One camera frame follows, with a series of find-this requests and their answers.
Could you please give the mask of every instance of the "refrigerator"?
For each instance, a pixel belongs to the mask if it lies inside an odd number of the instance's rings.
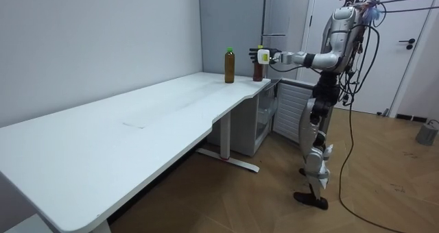
[[[307,7],[308,0],[200,0],[203,71],[224,73],[227,47],[235,53],[235,75],[249,77],[254,71],[249,48],[263,45],[298,51],[302,41],[292,37],[292,25],[297,24],[296,18],[306,18],[307,9],[298,10],[296,1]],[[286,70],[294,64],[274,66]],[[266,69],[264,73],[272,83],[231,112],[230,148],[248,156],[257,152],[270,132],[298,143],[298,123],[313,88],[313,84],[296,81],[296,71],[278,73]],[[328,123],[329,120],[322,124],[322,130]],[[217,145],[219,139],[220,127],[215,123],[208,141]]]

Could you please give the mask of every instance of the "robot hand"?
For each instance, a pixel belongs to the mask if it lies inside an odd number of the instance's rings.
[[[274,54],[276,53],[280,53],[282,52],[281,50],[278,49],[272,49],[272,48],[261,48],[261,49],[265,49],[270,51],[270,57],[273,58]],[[248,55],[250,55],[250,59],[252,60],[252,62],[258,63],[258,50],[260,50],[259,48],[250,48],[250,53]],[[276,62],[270,59],[270,64],[275,64]]]

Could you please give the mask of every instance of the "gray wall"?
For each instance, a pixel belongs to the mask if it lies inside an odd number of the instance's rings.
[[[0,0],[0,127],[201,70],[199,0]],[[32,213],[0,177],[0,232]]]
[[[263,0],[200,0],[203,70],[224,73],[227,47],[235,53],[235,75],[253,76],[248,56],[261,42]]]
[[[300,51],[305,30],[309,0],[266,0],[264,34],[286,34],[264,38],[266,47],[283,51]],[[248,49],[260,45],[263,0],[200,0],[202,21],[203,69],[224,73],[224,54],[233,47],[236,55],[235,74],[253,75]],[[292,66],[277,64],[278,69]],[[297,71],[277,73],[270,78],[296,79]]]

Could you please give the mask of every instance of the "cabinet door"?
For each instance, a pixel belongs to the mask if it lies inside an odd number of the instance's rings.
[[[282,80],[278,86],[278,110],[274,117],[273,131],[298,143],[299,122],[308,99],[312,84],[295,80]]]

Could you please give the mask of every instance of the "white wall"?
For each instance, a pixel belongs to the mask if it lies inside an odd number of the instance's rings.
[[[439,93],[436,93],[436,98],[434,99],[433,105],[431,106],[430,112],[428,114],[428,119],[434,119],[439,121]]]
[[[436,0],[435,5],[439,5],[439,0]],[[397,111],[399,114],[431,117],[430,114],[434,114],[432,112],[439,111],[438,30],[439,10],[432,10],[411,61],[410,66],[414,67],[410,72],[411,77],[401,86],[405,93],[400,99],[401,104]]]
[[[201,70],[199,0],[0,0],[0,127]],[[32,213],[0,178],[0,232]]]

